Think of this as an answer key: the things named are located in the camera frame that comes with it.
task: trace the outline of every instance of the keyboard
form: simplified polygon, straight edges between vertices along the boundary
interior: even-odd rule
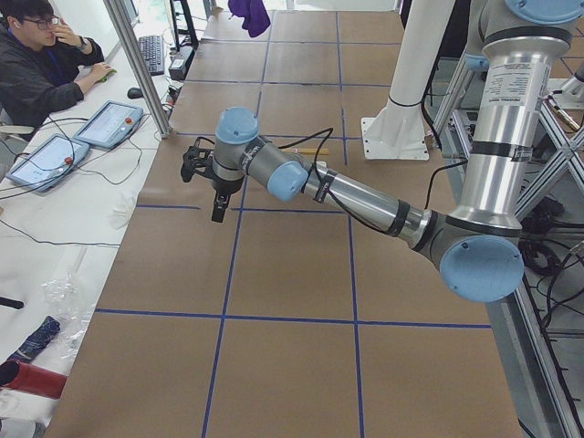
[[[164,40],[162,36],[141,36],[138,38],[138,46],[140,46],[140,52],[151,76],[164,74]]]

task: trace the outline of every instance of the robotic arm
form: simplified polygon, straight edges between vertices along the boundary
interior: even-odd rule
[[[516,248],[521,225],[514,211],[539,108],[553,63],[569,49],[570,26],[583,12],[579,3],[563,0],[552,7],[545,0],[472,2],[467,52],[482,51],[489,70],[462,198],[449,214],[416,209],[302,156],[282,152],[260,135],[256,116],[243,108],[222,113],[213,151],[196,143],[189,148],[182,178],[188,182],[197,173],[212,180],[216,222],[223,221],[229,197],[249,175],[284,202],[303,193],[400,238],[431,260],[444,283],[461,297],[481,302],[505,297],[524,272]],[[549,10],[555,11],[554,17]]]

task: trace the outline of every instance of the glasses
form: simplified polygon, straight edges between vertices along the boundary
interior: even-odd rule
[[[22,21],[36,23],[40,30],[47,30],[49,26],[56,26],[61,23],[61,19],[58,16],[52,16],[48,20],[29,20],[28,18],[23,18]]]

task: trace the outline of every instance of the light blue joint cap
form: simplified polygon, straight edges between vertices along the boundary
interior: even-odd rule
[[[465,57],[466,66],[472,71],[487,71],[489,69],[489,60],[483,55],[469,55]]]
[[[451,246],[440,262],[444,283],[460,297],[489,303],[513,293],[524,274],[521,253],[495,235],[475,235]]]
[[[215,137],[227,144],[245,144],[259,134],[259,121],[247,108],[232,107],[219,116]]]
[[[280,201],[288,202],[302,190],[308,172],[299,162],[285,162],[278,167],[267,182],[267,190]]]
[[[538,25],[561,25],[584,14],[582,0],[505,0],[513,13]]]

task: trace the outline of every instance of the hand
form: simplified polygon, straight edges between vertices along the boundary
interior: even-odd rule
[[[73,29],[61,18],[61,24],[55,26],[55,37],[61,43],[69,44],[73,47],[81,46],[81,37],[73,32]]]
[[[97,64],[91,66],[91,71],[89,72],[88,76],[91,76],[93,79],[95,79],[95,82],[98,82],[111,73],[112,70],[113,67],[111,65],[106,64],[105,62],[98,62]]]

